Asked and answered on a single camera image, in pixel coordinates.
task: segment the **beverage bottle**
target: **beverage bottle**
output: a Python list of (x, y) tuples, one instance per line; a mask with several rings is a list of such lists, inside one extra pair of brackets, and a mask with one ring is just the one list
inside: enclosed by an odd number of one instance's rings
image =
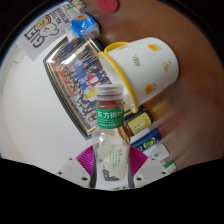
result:
[(104, 181), (125, 178), (130, 132), (124, 126), (123, 86), (95, 86), (97, 126), (92, 133), (96, 169)]

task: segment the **white mug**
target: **white mug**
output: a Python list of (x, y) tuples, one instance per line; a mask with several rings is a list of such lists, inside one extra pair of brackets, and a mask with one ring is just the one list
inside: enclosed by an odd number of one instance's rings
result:
[(113, 43), (98, 54), (111, 82), (123, 84), (124, 102), (134, 113), (178, 77), (174, 52), (157, 38)]

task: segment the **bottle cap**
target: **bottle cap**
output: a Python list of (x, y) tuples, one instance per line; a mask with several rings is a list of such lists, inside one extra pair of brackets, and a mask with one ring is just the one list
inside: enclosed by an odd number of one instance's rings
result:
[(96, 85), (95, 98), (102, 101), (122, 100), (124, 98), (123, 91), (124, 88), (121, 84)]

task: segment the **picture frame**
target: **picture frame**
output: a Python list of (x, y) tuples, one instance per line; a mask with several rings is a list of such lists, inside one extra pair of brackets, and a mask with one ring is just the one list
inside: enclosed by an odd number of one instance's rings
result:
[[(102, 68), (98, 52), (104, 47), (97, 39), (64, 38), (44, 58), (51, 84), (68, 116), (88, 140), (96, 127), (96, 85), (111, 84)], [(124, 116), (131, 114), (125, 105)]]

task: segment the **snack package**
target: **snack package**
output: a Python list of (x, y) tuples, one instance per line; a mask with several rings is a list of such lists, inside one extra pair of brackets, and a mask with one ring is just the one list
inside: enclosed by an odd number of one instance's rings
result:
[(81, 12), (75, 7), (75, 5), (69, 2), (64, 2), (63, 4), (61, 4), (61, 9), (70, 19), (70, 21), (76, 18), (77, 16), (81, 15)]
[(80, 0), (72, 0), (72, 1), (70, 1), (73, 5), (75, 5), (76, 6), (76, 8), (78, 9), (78, 10), (82, 10), (82, 9), (84, 9), (86, 6), (85, 6), (85, 4), (82, 2), (82, 1), (80, 1)]
[(100, 29), (97, 22), (87, 13), (82, 13), (71, 21), (71, 28), (78, 37), (97, 38), (100, 35)]
[(79, 38), (79, 36), (72, 30), (71, 26), (65, 27), (65, 32), (69, 43), (71, 43), (75, 38)]

